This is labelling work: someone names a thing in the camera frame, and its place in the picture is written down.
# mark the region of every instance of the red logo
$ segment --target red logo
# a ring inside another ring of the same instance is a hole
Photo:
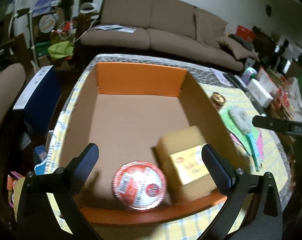
[[[159,194],[160,192],[160,187],[154,183],[149,184],[146,188],[146,194],[149,197],[155,197]]]

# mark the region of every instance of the throw pillow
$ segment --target throw pillow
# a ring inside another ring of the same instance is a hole
[[[195,11],[196,40],[219,48],[218,38],[224,35],[227,22],[216,15]]]
[[[237,60],[250,57],[250,58],[254,59],[255,61],[259,62],[259,58],[257,57],[255,52],[248,51],[240,43],[231,39],[230,37],[221,36],[218,38],[218,43],[221,47],[223,47],[223,46],[227,47],[230,51],[232,51],[234,57]]]

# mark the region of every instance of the box side wall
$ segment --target box side wall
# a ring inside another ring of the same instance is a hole
[[[96,67],[89,73],[70,117],[60,156],[60,167],[66,167],[88,145],[92,116],[97,100]]]
[[[201,86],[189,73],[182,85],[179,100],[190,126],[196,125],[205,141],[210,143],[235,168],[241,167],[249,172],[249,159],[238,154],[218,112]]]
[[[186,70],[140,63],[97,64],[98,92],[118,95],[178,97]]]

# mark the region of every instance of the brown sofa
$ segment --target brown sofa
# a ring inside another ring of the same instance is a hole
[[[101,25],[119,24],[136,28],[136,31],[125,33],[92,28],[81,37],[82,45],[137,49],[141,53],[151,50],[234,71],[243,68],[241,62],[219,46],[199,40],[195,22],[199,10],[207,15],[208,21],[223,21],[205,10],[179,0],[104,0],[101,8]]]

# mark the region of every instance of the gray patterned tablecloth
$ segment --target gray patterned tablecloth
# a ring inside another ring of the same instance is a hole
[[[90,62],[89,66],[94,67],[98,62],[136,62],[136,63],[178,67],[178,68],[187,69],[188,72],[191,73],[199,83],[209,84],[219,87],[234,88],[233,85],[226,85],[224,83],[221,83],[220,80],[217,78],[217,76],[213,73],[213,71],[210,68],[201,65],[192,64],[192,63],[182,62],[182,61],[176,61],[176,60],[170,60],[170,59],[158,58],[158,57],[139,56],[139,55],[99,54]],[[284,210],[284,208],[286,207],[289,201],[289,198],[291,197],[291,191],[289,189],[290,179],[291,179],[290,167],[283,146],[281,145],[278,136],[273,131],[270,131],[270,134],[275,140],[275,143],[281,154],[281,157],[283,159],[289,177],[288,181],[286,182],[282,190],[279,192],[282,210]]]

